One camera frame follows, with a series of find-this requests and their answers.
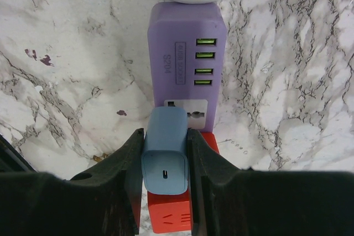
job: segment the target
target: usb port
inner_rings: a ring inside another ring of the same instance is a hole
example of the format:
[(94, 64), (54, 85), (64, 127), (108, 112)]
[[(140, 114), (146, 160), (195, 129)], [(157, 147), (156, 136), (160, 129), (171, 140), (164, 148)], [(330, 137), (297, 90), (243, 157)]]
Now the usb port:
[(197, 39), (196, 45), (216, 45), (216, 39)]
[(212, 80), (195, 80), (194, 85), (211, 85)]
[(198, 52), (198, 53), (195, 53), (195, 58), (197, 58), (197, 59), (214, 59), (215, 53), (214, 52)]
[(211, 75), (213, 72), (213, 69), (195, 69), (194, 74), (206, 74), (206, 75)]

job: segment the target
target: white marble tabletop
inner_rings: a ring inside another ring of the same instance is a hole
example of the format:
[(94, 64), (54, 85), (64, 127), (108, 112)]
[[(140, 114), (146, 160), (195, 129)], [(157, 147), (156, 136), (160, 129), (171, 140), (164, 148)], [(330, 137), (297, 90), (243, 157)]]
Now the white marble tabletop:
[[(68, 179), (146, 127), (160, 1), (0, 0), (0, 133), (34, 168)], [(353, 0), (218, 5), (221, 155), (243, 169), (354, 171)], [(144, 193), (140, 232), (154, 235), (147, 213)]]

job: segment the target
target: blue plug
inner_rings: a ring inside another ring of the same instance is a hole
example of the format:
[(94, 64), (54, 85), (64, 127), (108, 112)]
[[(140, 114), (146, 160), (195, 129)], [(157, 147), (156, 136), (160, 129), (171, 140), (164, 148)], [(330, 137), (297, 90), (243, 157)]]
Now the blue plug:
[(144, 184), (149, 192), (179, 195), (187, 190), (187, 130), (188, 118), (184, 109), (153, 109), (142, 154)]

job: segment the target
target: purple power strip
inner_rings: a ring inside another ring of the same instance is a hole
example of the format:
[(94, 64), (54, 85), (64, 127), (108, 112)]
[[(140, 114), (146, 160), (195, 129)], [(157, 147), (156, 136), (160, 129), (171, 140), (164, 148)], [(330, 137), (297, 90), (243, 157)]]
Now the purple power strip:
[[(171, 99), (207, 100), (203, 118), (205, 126), (197, 129), (212, 132), (226, 36), (227, 29), (220, 10), (213, 3), (163, 2), (155, 5), (148, 30), (155, 106), (166, 106), (166, 100)], [(202, 43), (213, 40), (213, 44)], [(208, 57), (197, 58), (197, 53)], [(198, 109), (192, 113), (200, 114)]]

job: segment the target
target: red block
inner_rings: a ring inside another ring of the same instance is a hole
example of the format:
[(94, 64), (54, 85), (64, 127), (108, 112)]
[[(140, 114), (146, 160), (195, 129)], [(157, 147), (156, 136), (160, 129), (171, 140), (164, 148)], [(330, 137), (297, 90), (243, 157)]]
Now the red block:
[[(219, 153), (214, 134), (201, 134), (208, 145)], [(148, 192), (148, 208), (154, 233), (191, 230), (188, 190), (176, 196), (155, 195)]]

